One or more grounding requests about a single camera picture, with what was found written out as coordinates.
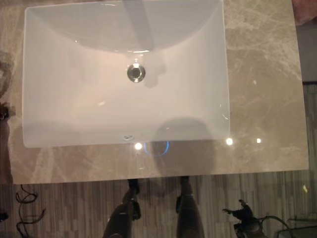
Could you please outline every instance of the sink basin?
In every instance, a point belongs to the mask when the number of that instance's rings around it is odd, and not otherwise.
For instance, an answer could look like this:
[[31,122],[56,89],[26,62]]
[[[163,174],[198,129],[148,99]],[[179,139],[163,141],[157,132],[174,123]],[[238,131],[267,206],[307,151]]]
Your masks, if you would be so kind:
[[227,137],[223,2],[27,8],[22,104],[27,147]]

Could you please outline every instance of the wire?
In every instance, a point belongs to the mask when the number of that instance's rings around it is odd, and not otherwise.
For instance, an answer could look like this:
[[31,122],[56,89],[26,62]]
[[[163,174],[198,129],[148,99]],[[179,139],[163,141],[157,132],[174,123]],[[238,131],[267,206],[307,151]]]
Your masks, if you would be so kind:
[[31,221],[25,221],[23,220],[22,218],[22,215],[21,215],[21,208],[22,208],[22,205],[23,204],[29,204],[29,203],[32,203],[32,202],[35,202],[35,200],[38,198],[38,195],[37,193],[31,193],[31,192],[28,192],[27,190],[25,190],[23,188],[23,185],[21,184],[21,189],[23,192],[25,192],[27,195],[25,197],[23,197],[21,199],[19,193],[17,192],[15,194],[15,199],[18,203],[20,203],[20,206],[19,206],[19,218],[20,218],[20,222],[18,222],[16,224],[16,229],[18,230],[18,232],[20,233],[21,237],[22,238],[30,238],[31,236],[29,235],[27,229],[26,229],[26,225],[29,225],[29,224],[35,224],[35,223],[38,223],[45,215],[45,211],[46,209],[44,209],[41,214],[39,215],[39,217],[37,219],[34,219],[34,220],[31,220]]
[[291,236],[291,238],[295,238],[292,230],[288,227],[288,225],[277,216],[266,216],[266,217],[258,218],[257,220],[261,221],[260,224],[262,225],[262,223],[267,219],[275,219],[275,220],[279,221],[280,223],[282,223],[284,226],[286,226],[286,229],[289,232],[289,235]]

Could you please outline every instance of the drain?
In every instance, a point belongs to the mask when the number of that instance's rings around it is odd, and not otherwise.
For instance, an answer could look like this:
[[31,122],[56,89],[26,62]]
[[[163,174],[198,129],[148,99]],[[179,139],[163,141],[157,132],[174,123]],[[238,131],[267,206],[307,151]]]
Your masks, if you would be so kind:
[[128,67],[127,75],[132,82],[139,83],[145,77],[145,69],[139,63],[133,63]]

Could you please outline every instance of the floor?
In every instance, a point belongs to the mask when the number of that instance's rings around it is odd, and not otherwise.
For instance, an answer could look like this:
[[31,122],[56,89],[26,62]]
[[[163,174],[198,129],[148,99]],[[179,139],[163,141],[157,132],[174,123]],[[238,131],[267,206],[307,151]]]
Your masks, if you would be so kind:
[[[241,174],[192,177],[195,199],[199,205],[207,238],[234,238],[237,220],[222,213],[222,208],[239,208],[238,199],[246,200],[257,217],[277,215],[283,220],[317,214],[317,85],[304,86],[310,170],[281,173]],[[179,195],[178,178],[140,180],[139,203],[142,217],[133,224],[133,237],[172,238],[176,234],[175,202]],[[98,238],[102,237],[107,220],[128,188],[126,181],[99,181],[27,185],[39,194],[28,204],[24,216],[45,217],[29,225],[36,238]],[[15,229],[18,185],[0,185],[0,207],[10,218],[0,223],[1,238],[19,237]],[[273,237],[282,226],[265,222],[265,233]]]

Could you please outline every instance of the beige marble countertop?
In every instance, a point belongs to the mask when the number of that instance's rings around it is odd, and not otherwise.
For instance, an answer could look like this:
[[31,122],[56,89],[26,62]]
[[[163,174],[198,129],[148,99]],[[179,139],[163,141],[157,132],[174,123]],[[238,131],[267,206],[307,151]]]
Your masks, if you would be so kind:
[[[0,102],[8,102],[15,111],[8,126],[1,126],[1,182],[12,178],[14,183],[49,183],[308,168],[291,0],[224,0],[233,145],[228,146],[225,140],[171,142],[169,152],[161,157],[137,151],[133,144],[25,148],[21,128],[24,9],[64,2],[73,1],[0,1],[0,61],[10,69]],[[153,153],[164,148],[162,143],[148,145]]]

